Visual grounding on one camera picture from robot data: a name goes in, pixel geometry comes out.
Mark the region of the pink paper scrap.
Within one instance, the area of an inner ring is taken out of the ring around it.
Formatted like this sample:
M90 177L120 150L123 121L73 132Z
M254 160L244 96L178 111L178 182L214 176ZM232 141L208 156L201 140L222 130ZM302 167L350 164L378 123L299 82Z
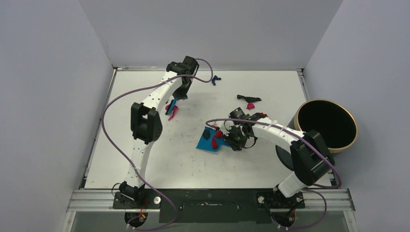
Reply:
M171 105L169 104L165 107L165 110L166 110L165 114L168 116L168 121L170 121L175 117L175 115L178 112L179 108L178 108L177 105L174 105L171 108Z

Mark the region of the blue plastic dustpan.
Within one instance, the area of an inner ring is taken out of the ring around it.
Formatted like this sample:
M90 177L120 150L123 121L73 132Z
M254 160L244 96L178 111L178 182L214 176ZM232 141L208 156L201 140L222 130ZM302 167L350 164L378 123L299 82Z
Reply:
M218 152L223 146L231 147L224 141L224 133L211 127L205 127L196 148L207 152Z

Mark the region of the small black paper scrap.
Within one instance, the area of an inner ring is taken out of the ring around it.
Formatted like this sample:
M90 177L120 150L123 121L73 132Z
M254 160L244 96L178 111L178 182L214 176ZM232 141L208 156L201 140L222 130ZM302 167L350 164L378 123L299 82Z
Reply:
M210 130L204 129L203 134L202 134L202 137L203 137L205 140L208 140L208 139L211 137Z

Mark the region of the far dark blue scrap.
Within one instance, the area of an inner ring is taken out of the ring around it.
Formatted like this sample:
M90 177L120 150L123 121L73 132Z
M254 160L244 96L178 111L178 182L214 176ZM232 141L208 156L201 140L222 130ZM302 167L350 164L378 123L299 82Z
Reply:
M216 82L217 82L217 81L220 81L220 80L221 80L220 77L218 77L217 75L214 75L213 78L212 78L212 80L211 80L211 83L212 83L213 86L215 86L215 85L216 85Z

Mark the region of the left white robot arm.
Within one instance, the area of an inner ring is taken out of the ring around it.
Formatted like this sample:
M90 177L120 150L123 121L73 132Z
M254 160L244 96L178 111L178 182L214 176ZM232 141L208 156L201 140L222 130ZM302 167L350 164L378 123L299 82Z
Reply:
M126 203L132 208L138 208L146 202L143 179L150 151L162 133L161 110L170 97L183 98L187 95L192 77L198 69L198 61L189 56L182 62L169 63L152 92L143 101L131 106L132 163L119 191L125 195Z

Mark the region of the black gold-rimmed waste bin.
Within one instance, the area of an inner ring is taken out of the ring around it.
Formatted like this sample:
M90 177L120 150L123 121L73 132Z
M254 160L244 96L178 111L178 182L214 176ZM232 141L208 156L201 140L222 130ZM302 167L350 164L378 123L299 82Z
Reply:
M358 137L357 123L352 114L340 104L322 99L303 103L287 127L319 132L332 157L352 146Z

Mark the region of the black paper scrap right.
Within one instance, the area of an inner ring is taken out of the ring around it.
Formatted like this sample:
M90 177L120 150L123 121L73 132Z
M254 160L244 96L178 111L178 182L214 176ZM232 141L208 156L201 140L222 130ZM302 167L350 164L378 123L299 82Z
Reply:
M237 95L236 98L239 100L245 100L247 103L255 103L262 101L262 99L259 97L248 97L243 95Z

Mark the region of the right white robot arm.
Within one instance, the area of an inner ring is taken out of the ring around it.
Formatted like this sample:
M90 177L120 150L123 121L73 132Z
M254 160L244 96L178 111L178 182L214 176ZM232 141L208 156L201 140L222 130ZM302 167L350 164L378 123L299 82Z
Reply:
M273 200L279 207L286 207L295 194L313 186L334 167L334 159L323 137L314 130L297 131L261 113L245 114L241 108L231 111L229 119L234 124L223 139L234 151L242 150L247 140L254 138L272 142L289 156L292 173L274 187Z

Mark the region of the blue hand brush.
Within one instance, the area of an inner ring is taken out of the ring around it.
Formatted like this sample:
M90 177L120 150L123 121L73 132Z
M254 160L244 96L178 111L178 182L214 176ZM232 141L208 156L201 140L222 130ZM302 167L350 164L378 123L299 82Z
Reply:
M172 108L174 105L176 105L177 101L178 101L178 99L173 99L173 100L171 100L171 102L170 102L171 108Z

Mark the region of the small pink scrap right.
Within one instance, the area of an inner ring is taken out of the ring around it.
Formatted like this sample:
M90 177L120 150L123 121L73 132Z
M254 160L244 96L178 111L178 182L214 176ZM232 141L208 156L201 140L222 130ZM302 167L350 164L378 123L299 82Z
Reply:
M248 109L248 110L252 110L254 108L255 108L255 105L252 102L248 103L247 106L246 106L246 109Z

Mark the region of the red paper scrap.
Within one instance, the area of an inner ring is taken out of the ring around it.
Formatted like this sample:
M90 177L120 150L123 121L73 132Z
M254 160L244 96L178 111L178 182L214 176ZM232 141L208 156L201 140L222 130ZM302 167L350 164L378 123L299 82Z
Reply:
M220 139L222 137L223 137L223 132L220 131L220 130L218 130L214 135L214 138L216 138L216 139Z

